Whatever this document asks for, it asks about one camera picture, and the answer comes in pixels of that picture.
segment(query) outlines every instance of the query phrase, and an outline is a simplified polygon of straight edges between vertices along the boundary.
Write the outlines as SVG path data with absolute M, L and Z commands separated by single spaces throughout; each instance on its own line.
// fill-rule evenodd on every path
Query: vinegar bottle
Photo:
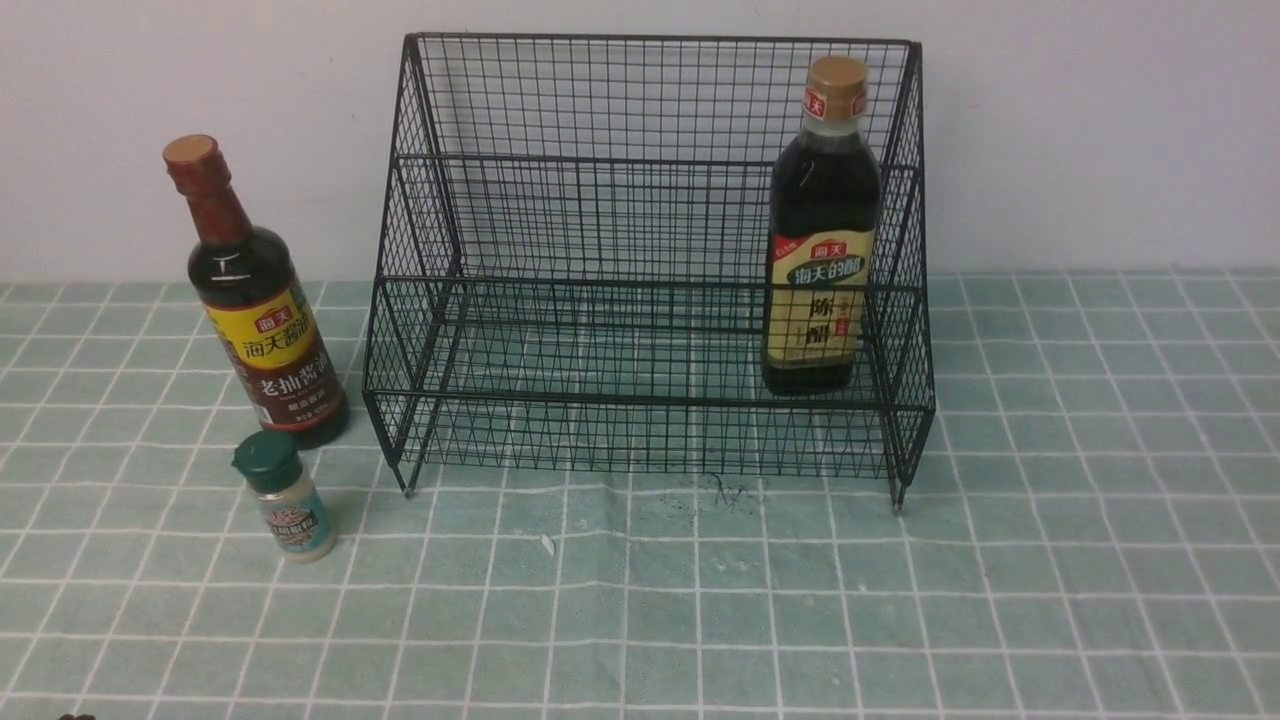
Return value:
M 809 68 L 800 132 L 773 165 L 763 378 L 774 395 L 849 384 L 861 347 L 864 293 L 881 208 L 879 167 L 863 138 L 867 65 Z

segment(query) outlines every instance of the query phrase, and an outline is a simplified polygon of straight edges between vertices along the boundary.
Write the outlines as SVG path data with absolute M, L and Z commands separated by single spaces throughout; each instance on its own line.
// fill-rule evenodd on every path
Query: bottle shoulder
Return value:
M 298 479 L 293 480 L 293 484 L 279 492 L 257 495 L 257 500 L 264 505 L 298 503 L 310 498 L 315 492 L 315 483 L 311 482 L 307 470 L 303 468 L 302 474 L 298 475 Z
M 881 208 L 881 174 L 859 136 L 822 146 L 794 138 L 778 155 L 769 186 L 773 233 L 870 231 Z
M 293 282 L 293 260 L 275 232 L 253 227 L 232 245 L 197 243 L 187 258 L 187 278 L 207 305 L 242 307 L 264 302 Z

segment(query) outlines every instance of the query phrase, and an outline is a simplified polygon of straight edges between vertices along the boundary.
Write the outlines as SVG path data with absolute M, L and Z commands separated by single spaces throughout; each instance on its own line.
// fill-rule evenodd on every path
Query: green jar lid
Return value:
M 302 474 L 298 443 L 279 430 L 259 430 L 239 443 L 232 466 L 259 495 L 284 492 Z

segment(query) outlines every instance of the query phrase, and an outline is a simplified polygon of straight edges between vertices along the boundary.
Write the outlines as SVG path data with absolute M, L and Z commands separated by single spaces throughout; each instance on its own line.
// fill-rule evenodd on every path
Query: dark liquid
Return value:
M 289 249 L 280 236 L 266 228 L 253 227 L 250 236 L 239 242 L 196 245 L 187 259 L 187 277 L 205 304 L 243 307 L 266 302 L 279 295 L 293 282 L 294 272 Z M 346 396 L 339 404 L 339 409 L 324 421 L 289 433 L 298 447 L 319 447 L 342 434 L 351 418 L 351 407 Z
M 803 238 L 826 231 L 872 231 L 879 205 L 879 168 L 861 135 L 822 136 L 800 131 L 773 164 L 767 282 L 773 282 L 773 242 L 777 236 Z M 765 338 L 769 336 L 772 296 L 772 292 L 765 293 Z M 832 392 L 849 384 L 854 363 L 777 368 L 764 355 L 763 374 L 764 386 L 774 395 Z

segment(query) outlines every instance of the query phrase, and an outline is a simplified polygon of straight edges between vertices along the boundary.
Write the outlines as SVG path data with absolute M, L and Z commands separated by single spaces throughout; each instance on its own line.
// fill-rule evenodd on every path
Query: glass bottle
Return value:
M 773 165 L 763 378 L 774 395 L 849 384 L 881 208 L 879 167 L 861 135 L 867 65 L 809 68 L 800 132 Z
M 187 277 L 259 423 L 289 433 L 302 448 L 338 437 L 351 410 L 289 249 L 248 222 L 216 140 L 179 137 L 164 149 L 164 160 L 200 237 Z
M 268 529 L 291 562 L 311 562 L 333 550 L 338 532 L 288 433 L 259 430 L 236 448 L 232 465 L 257 497 Z

